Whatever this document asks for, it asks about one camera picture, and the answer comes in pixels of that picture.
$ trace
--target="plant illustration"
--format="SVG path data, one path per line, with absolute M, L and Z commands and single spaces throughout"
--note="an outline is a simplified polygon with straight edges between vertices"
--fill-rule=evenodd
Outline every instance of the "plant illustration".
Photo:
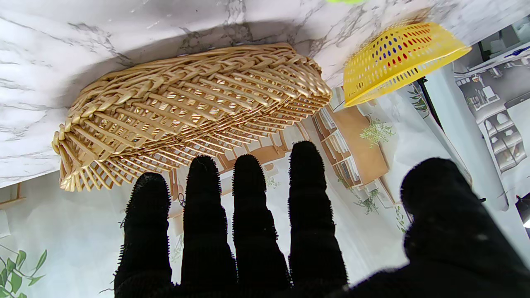
M 344 185 L 344 187 L 347 188 L 346 182 L 343 179 L 338 178 L 337 182 L 341 182 Z M 365 207 L 366 208 L 366 212 L 365 212 L 366 215 L 368 215 L 368 214 L 370 214 L 371 212 L 374 212 L 374 211 L 377 214 L 379 214 L 379 211 L 377 211 L 379 208 L 374 203 L 374 199 L 377 198 L 377 195 L 379 195 L 379 188 L 371 190 L 368 193 L 368 198 L 366 200 L 364 200 L 364 201 L 353 191 L 353 189 L 348 188 L 348 190 L 359 200 L 357 202 L 354 202 L 354 204 L 357 205 L 357 206 L 361 206 L 361 207 Z
M 176 262 L 178 258 L 182 258 L 182 253 L 184 252 L 184 234 L 180 234 L 177 237 L 176 245 L 170 253 L 170 258 L 172 262 Z
M 270 177 L 267 174 L 265 175 L 265 184 L 267 185 L 267 188 L 272 187 L 273 189 L 276 189 L 278 186 L 280 186 L 280 183 L 276 182 L 274 177 Z
M 385 125 L 379 119 L 370 119 L 370 125 L 363 129 L 363 133 L 360 134 L 361 138 L 367 139 L 370 141 L 370 148 L 374 145 L 379 144 L 379 142 L 388 142 L 387 136 L 395 135 L 392 132 L 392 126 Z
M 359 196 L 357 196 L 357 194 L 354 194 L 359 199 L 359 201 L 354 203 L 354 204 L 357 205 L 357 206 L 361 206 L 361 207 L 366 208 L 366 212 L 365 212 L 366 215 L 368 215 L 368 214 L 370 214 L 371 212 L 374 212 L 374 211 L 377 214 L 379 214 L 379 211 L 377 211 L 379 208 L 374 203 L 374 199 L 377 198 L 378 194 L 379 194 L 379 189 L 378 188 L 376 188 L 374 190 L 371 190 L 368 193 L 368 198 L 366 200 L 364 200 L 364 201 L 361 200 L 361 198 L 359 198 Z
M 413 102 L 412 105 L 414 106 L 414 108 L 418 111 L 422 111 L 422 112 L 427 112 L 427 115 L 425 117 L 423 117 L 423 119 L 429 117 L 430 115 L 430 111 L 429 111 L 429 108 L 427 107 L 427 104 L 425 103 L 425 100 L 423 100 L 423 98 L 421 97 L 420 93 L 418 92 L 418 90 L 416 89 L 416 87 L 414 87 L 414 92 L 411 92 L 411 91 L 408 91 L 410 94 L 412 94 L 412 96 L 410 97 L 410 99 L 412 100 L 416 100 L 416 102 Z
M 7 258 L 7 260 L 4 260 L 4 258 L 0 257 L 2 264 L 4 265 L 4 269 L 2 269 L 0 273 L 0 298 L 27 298 L 28 296 L 22 292 L 19 292 L 18 296 L 15 295 L 22 286 L 22 281 L 24 279 L 30 281 L 28 286 L 32 286 L 44 277 L 44 275 L 35 276 L 35 274 L 37 273 L 37 271 L 39 271 L 42 265 L 44 265 L 44 262 L 48 257 L 48 251 L 45 250 L 42 253 L 39 258 L 39 261 L 37 262 L 37 265 L 32 270 L 32 274 L 24 274 L 22 273 L 22 265 L 24 265 L 26 261 L 26 252 L 23 250 L 19 250 L 18 252 L 16 252 L 1 244 L 0 247 L 16 255 L 15 261 L 11 260 L 11 258 Z
M 398 206 L 396 209 L 396 220 L 399 223 L 397 226 L 398 229 L 400 229 L 401 232 L 406 233 L 407 230 L 405 229 L 405 216 L 401 214 L 401 206 Z

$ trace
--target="shelf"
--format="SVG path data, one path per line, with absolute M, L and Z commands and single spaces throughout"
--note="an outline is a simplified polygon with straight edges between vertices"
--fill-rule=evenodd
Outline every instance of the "shelf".
M 515 162 L 519 163 L 521 160 L 526 158 L 526 152 L 521 153 L 519 156 L 515 157 Z
M 501 132 L 503 130 L 505 130 L 506 128 L 510 127 L 510 126 L 513 126 L 514 125 L 514 122 L 513 121 L 508 121 L 508 122 L 505 122 L 503 124 L 499 124 L 498 127 L 495 127 L 497 129 L 498 132 Z
M 379 146 L 370 147 L 370 142 L 360 138 L 369 121 L 357 107 L 333 112 L 326 106 L 326 118 L 336 128 L 326 129 L 323 112 L 313 115 L 313 123 L 321 141 L 324 154 L 333 171 L 347 188 L 370 183 L 388 172 Z
M 334 128 L 333 130 L 330 131 L 329 136 L 325 137 L 325 138 L 322 139 L 320 142 L 323 143 L 323 142 L 327 141 L 330 137 L 332 137 L 332 136 L 333 136 L 335 133 L 337 133 L 338 131 L 339 131 L 338 129 Z
M 517 163 L 515 163 L 514 160 L 505 161 L 505 162 L 499 164 L 499 169 L 501 170 L 501 172 L 504 172 L 506 170 L 509 170 L 510 168 L 513 168 L 516 165 L 517 165 Z
M 493 148 L 494 154 L 499 154 L 508 149 L 502 140 L 498 140 L 495 143 L 492 143 L 491 147 Z
M 327 130 L 324 126 L 324 123 L 322 122 L 322 119 L 320 118 L 320 115 L 317 113 L 314 115 L 315 121 L 317 122 L 318 126 L 322 130 L 322 137 L 327 138 L 331 135 L 331 131 Z
M 488 136 L 491 138 L 497 133 L 497 130 L 495 128 L 488 131 Z
M 504 142 L 508 148 L 513 147 L 523 141 L 523 137 L 519 132 L 514 132 L 510 136 L 504 137 Z

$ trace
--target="green leaf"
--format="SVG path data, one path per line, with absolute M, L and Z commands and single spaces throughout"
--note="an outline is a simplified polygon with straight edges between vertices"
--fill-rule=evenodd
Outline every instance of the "green leaf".
M 15 269 L 15 266 L 16 264 L 10 258 L 7 258 L 7 266 L 6 266 L 7 271 L 8 272 L 13 271 L 13 269 Z
M 39 277 L 32 277 L 31 281 L 30 281 L 30 284 L 28 286 L 32 286 L 32 285 L 36 284 L 43 277 L 45 277 L 45 275 L 42 275 L 42 276 L 39 276 Z
M 42 256 L 40 256 L 39 261 L 37 262 L 37 266 L 35 267 L 35 272 L 37 272 L 42 265 L 44 265 L 44 262 L 46 261 L 46 258 L 48 257 L 48 250 L 44 250 L 42 253 Z
M 2 270 L 2 273 L 0 273 L 0 285 L 3 287 L 5 286 L 6 282 L 7 282 L 7 269 L 4 268 Z
M 20 269 L 22 267 L 22 264 L 24 264 L 24 261 L 26 261 L 26 252 L 23 250 L 19 250 L 19 255 L 16 257 L 16 267 Z
M 0 287 L 0 298 L 8 297 L 9 295 L 9 292 L 4 287 Z
M 16 272 L 11 275 L 11 292 L 16 293 L 22 285 L 22 277 Z

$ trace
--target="bookshelf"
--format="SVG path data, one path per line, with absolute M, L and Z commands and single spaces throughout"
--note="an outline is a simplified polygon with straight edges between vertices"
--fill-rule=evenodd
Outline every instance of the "bookshelf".
M 324 152 L 345 187 L 367 185 L 388 173 L 379 146 L 360 138 L 369 121 L 357 107 L 333 112 L 329 106 L 312 116 Z

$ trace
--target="black pole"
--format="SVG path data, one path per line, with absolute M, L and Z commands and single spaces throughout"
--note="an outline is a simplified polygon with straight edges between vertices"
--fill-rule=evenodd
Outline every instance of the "black pole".
M 427 92 L 427 88 L 425 87 L 425 82 L 427 79 L 425 77 L 421 77 L 416 80 L 418 82 L 418 85 L 420 85 L 421 92 L 423 92 L 423 95 L 425 96 L 425 103 L 427 104 L 427 107 L 429 108 L 432 116 L 434 117 L 434 121 L 436 121 L 436 124 L 444 130 L 444 128 L 441 126 L 440 119 L 438 118 L 438 114 L 436 114 L 436 110 L 434 109 L 434 106 L 432 105 L 432 101 L 429 96 L 429 92 Z

